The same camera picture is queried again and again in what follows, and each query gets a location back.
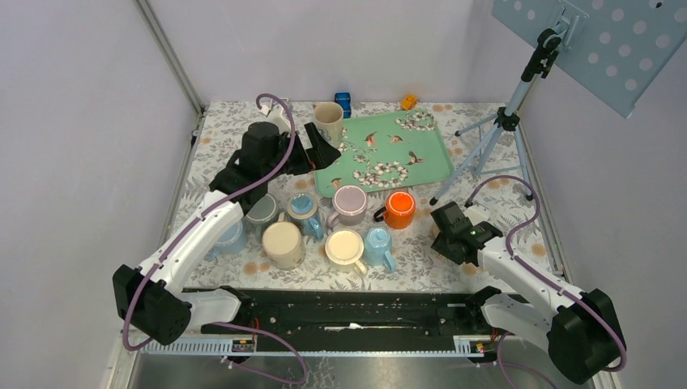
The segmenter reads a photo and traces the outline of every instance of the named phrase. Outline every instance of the beige mug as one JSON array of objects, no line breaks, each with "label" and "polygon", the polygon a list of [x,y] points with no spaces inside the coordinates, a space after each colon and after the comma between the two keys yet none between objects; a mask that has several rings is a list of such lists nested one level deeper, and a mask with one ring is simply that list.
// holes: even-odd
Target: beige mug
[{"label": "beige mug", "polygon": [[262,248],[279,269],[297,267],[305,258],[305,243],[301,231],[294,223],[285,221],[285,214],[279,214],[279,221],[270,225],[262,235]]},{"label": "beige mug", "polygon": [[326,257],[334,269],[355,271],[361,276],[367,275],[367,267],[362,263],[365,244],[357,232],[340,229],[326,239],[324,248]]},{"label": "beige mug", "polygon": [[315,126],[322,137],[333,147],[344,140],[344,109],[333,102],[319,103],[313,111]]}]

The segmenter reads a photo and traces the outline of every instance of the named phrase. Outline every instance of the light blue panel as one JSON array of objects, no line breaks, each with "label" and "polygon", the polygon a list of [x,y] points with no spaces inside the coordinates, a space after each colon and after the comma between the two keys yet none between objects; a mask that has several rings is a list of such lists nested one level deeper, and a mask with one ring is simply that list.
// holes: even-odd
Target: light blue panel
[{"label": "light blue panel", "polygon": [[588,17],[556,65],[626,118],[687,37],[684,0],[494,0],[492,15],[534,47],[564,9]]}]

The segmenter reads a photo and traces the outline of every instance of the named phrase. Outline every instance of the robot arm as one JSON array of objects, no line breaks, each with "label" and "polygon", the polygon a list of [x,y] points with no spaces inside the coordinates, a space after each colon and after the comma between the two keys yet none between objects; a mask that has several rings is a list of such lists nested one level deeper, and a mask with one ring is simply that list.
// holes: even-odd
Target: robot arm
[{"label": "robot arm", "polygon": [[[531,266],[540,267],[519,254]],[[529,301],[523,304],[508,297],[504,293],[495,294],[481,306],[482,315],[492,327],[510,331],[537,347],[548,351],[547,334],[551,330],[553,317],[558,314],[559,307],[569,308],[574,303],[564,297],[559,290],[554,290],[529,271],[515,262],[506,251],[503,237],[494,238],[484,244],[484,248],[477,253],[478,264],[489,274],[503,280],[516,290],[520,296]],[[561,288],[582,298],[582,290],[568,284],[563,279],[540,269],[550,280],[554,280]]]},{"label": "robot arm", "polygon": [[[324,169],[341,154],[318,133],[313,123],[305,125],[312,148],[305,150],[298,135],[280,174],[305,174]],[[269,122],[253,123],[243,135],[241,150],[234,152],[225,169],[210,183],[194,213],[153,255],[136,269],[121,265],[113,275],[117,313],[125,318],[137,289],[153,267],[150,280],[141,288],[131,315],[131,324],[162,345],[171,344],[186,329],[203,324],[230,322],[240,300],[223,289],[183,293],[184,285],[200,260],[229,227],[237,223],[267,193],[267,182],[255,185],[284,157],[290,138]],[[242,193],[228,199],[232,193]]]},{"label": "robot arm", "polygon": [[[473,225],[454,202],[432,212],[432,218],[440,231],[433,249],[453,262],[482,266],[529,302],[523,304],[494,287],[484,288],[466,304],[478,325],[512,332],[543,349],[553,364],[577,384],[586,382],[621,355],[600,322],[563,294],[570,293],[594,310],[624,344],[613,303],[605,293],[598,289],[585,293],[515,251],[519,263],[509,254],[501,231],[487,221]],[[556,287],[542,281],[523,264]]]}]

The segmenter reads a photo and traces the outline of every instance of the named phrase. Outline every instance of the orange mug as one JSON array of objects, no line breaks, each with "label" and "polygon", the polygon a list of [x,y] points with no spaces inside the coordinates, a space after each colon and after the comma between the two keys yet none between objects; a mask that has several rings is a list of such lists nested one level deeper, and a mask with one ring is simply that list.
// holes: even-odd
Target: orange mug
[{"label": "orange mug", "polygon": [[374,221],[386,222],[393,229],[405,229],[415,215],[415,198],[408,192],[394,192],[386,199],[386,206],[374,213]]}]

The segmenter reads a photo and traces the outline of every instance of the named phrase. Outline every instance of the gray wall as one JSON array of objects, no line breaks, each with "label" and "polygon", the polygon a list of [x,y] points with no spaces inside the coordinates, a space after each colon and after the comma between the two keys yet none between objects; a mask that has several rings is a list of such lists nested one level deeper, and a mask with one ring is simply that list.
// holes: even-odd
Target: gray wall
[{"label": "gray wall", "polygon": [[624,389],[685,385],[685,69],[682,45],[628,120],[560,69],[522,111],[568,270],[615,303]]},{"label": "gray wall", "polygon": [[206,101],[504,101],[529,54],[493,0],[152,0]]},{"label": "gray wall", "polygon": [[132,1],[0,3],[0,387],[93,388],[194,114]]}]

